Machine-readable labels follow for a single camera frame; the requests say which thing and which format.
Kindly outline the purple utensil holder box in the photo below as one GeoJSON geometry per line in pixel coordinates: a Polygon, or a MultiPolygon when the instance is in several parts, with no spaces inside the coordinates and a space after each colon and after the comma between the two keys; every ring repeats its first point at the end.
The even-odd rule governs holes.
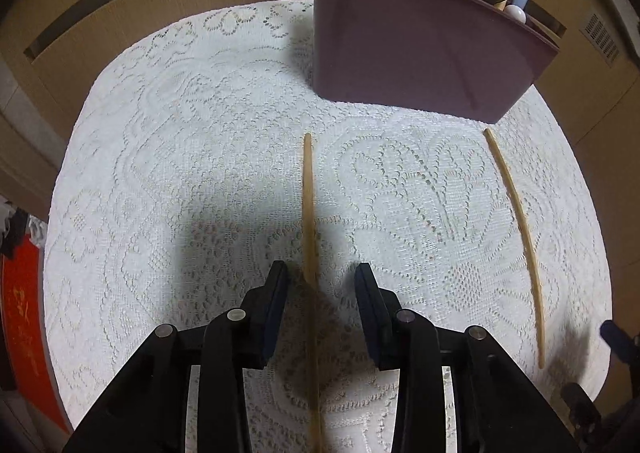
{"type": "Polygon", "coordinates": [[[494,124],[559,52],[482,0],[314,0],[314,91],[325,99],[494,124]]]}

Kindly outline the small white ball spoon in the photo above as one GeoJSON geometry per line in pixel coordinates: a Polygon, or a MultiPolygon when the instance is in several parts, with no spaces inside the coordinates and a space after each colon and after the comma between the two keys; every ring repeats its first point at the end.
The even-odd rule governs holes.
{"type": "Polygon", "coordinates": [[[517,20],[521,24],[525,24],[527,21],[525,11],[515,4],[506,5],[506,8],[504,8],[504,13],[507,14],[510,18],[517,20]]]}

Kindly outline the white lace tablecloth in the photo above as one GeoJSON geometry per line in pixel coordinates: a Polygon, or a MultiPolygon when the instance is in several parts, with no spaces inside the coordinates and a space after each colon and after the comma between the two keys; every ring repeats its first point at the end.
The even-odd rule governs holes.
{"type": "Polygon", "coordinates": [[[435,325],[483,326],[555,410],[602,388],[610,271],[585,179],[535,88],[495,126],[311,88],[314,10],[198,14],[94,82],[54,187],[44,327],[73,425],[154,327],[206,324],[300,264],[314,153],[321,407],[330,452],[392,446],[398,376],[361,333],[352,273],[435,325]]]}

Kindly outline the red floor mat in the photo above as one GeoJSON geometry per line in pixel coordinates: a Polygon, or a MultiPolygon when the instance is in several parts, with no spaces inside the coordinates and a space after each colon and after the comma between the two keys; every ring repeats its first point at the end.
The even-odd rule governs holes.
{"type": "Polygon", "coordinates": [[[43,324],[42,249],[28,237],[1,258],[1,314],[17,391],[68,435],[43,324]]]}

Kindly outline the wooden spoon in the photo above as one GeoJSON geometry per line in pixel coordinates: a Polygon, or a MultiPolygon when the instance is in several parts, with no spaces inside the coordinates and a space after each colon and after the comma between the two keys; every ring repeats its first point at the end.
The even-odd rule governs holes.
{"type": "Polygon", "coordinates": [[[509,0],[494,0],[494,7],[499,10],[505,10],[509,0]]]}

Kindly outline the small grey vent grille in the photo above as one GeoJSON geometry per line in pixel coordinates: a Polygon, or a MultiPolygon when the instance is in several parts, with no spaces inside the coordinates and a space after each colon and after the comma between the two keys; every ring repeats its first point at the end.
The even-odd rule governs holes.
{"type": "Polygon", "coordinates": [[[620,56],[620,47],[617,37],[608,29],[602,18],[596,12],[590,12],[580,31],[606,64],[613,66],[620,56]]]}

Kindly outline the wooden chopstick three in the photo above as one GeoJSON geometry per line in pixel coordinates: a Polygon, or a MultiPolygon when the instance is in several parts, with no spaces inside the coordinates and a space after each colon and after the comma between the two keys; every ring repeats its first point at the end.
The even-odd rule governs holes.
{"type": "Polygon", "coordinates": [[[311,134],[304,135],[303,145],[302,250],[307,300],[306,357],[310,451],[322,452],[317,343],[318,258],[314,223],[314,163],[312,162],[311,134]]]}

